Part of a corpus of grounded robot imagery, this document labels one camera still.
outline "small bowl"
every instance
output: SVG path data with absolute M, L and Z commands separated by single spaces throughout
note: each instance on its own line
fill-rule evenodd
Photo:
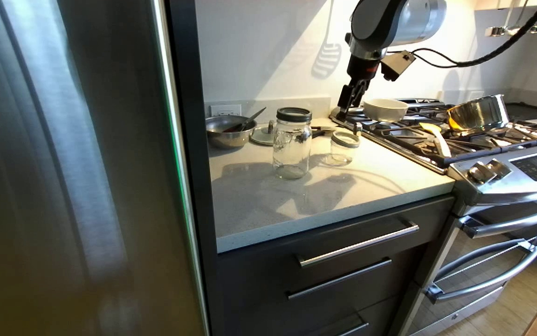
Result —
M 249 118 L 245 116 L 213 116 L 208 118 L 208 138 L 211 142 L 213 148 L 226 148 L 226 150 L 238 150 L 243 148 L 254 127 L 256 122 L 249 122 L 245 129 L 238 129 L 238 131 L 226 131 L 234 125 L 239 125 L 243 122 L 247 122 Z
M 396 124 L 405 118 L 407 103 L 398 99 L 374 99 L 364 103 L 368 118 L 379 120 L 381 124 Z

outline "black cable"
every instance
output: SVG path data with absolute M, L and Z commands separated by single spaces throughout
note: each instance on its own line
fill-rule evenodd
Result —
M 530 21 L 528 21 L 515 36 L 512 36 L 510 41 L 506 41 L 504 45 L 500 45 L 497 51 L 493 51 L 493 53 L 489 53 L 489 54 L 486 54 L 486 56 L 482 56 L 482 58 L 471 60 L 471 62 L 458 62 L 458 60 L 454 60 L 454 58 L 450 58 L 450 56 L 446 56 L 446 54 L 443 54 L 443 53 L 439 53 L 439 51 L 435 51 L 435 49 L 426 49 L 426 47 L 413 51 L 413 54 L 415 54 L 418 60 L 426 62 L 428 66 L 439 68 L 439 69 L 474 68 L 474 66 L 478 66 L 478 64 L 489 62 L 489 60 L 493 60 L 493 58 L 500 56 L 502 53 L 506 53 L 506 51 L 508 51 L 510 47 L 513 47 L 536 23 L 537 23 L 537 12 L 530 17 Z M 446 62 L 450 62 L 450 66 L 433 64 L 433 62 L 426 60 L 424 56 L 420 56 L 418 53 L 433 53 L 433 54 L 444 58 Z

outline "oven door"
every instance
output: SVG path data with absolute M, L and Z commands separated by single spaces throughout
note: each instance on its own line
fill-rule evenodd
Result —
M 537 204 L 493 208 L 456 224 L 461 232 L 424 292 L 413 334 L 439 334 L 491 306 L 537 260 Z

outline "kitchen counter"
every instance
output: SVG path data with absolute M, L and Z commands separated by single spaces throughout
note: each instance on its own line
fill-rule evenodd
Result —
M 271 148 L 211 148 L 219 252 L 450 194 L 454 189 L 454 180 L 366 138 L 348 166 L 331 165 L 325 137 L 314 138 L 314 152 L 307 178 L 282 181 L 271 165 Z

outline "refrigerator door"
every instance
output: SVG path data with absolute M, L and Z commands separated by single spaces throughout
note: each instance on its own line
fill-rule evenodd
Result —
M 0 334 L 204 334 L 148 0 L 0 0 Z

